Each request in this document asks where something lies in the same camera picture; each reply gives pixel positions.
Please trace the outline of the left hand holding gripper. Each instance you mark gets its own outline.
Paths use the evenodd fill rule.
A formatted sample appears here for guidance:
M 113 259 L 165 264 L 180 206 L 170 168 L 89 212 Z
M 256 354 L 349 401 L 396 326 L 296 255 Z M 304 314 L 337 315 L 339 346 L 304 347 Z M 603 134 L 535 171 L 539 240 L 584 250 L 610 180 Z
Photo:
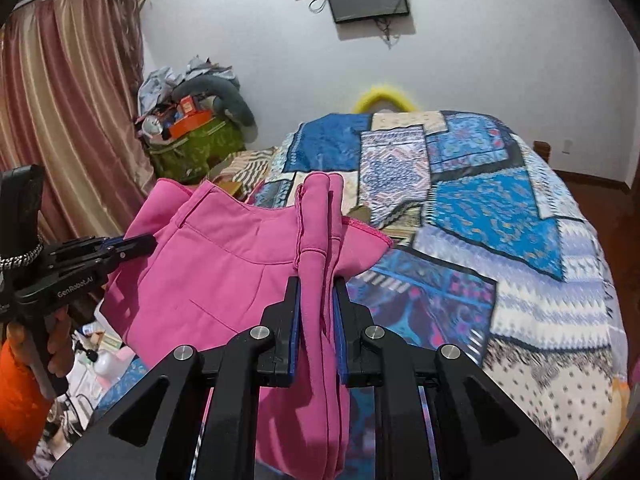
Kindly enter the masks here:
M 66 376 L 75 359 L 71 328 L 72 320 L 66 307 L 38 321 L 9 322 L 6 328 L 14 356 L 30 369 L 46 400 L 54 400 L 68 389 Z

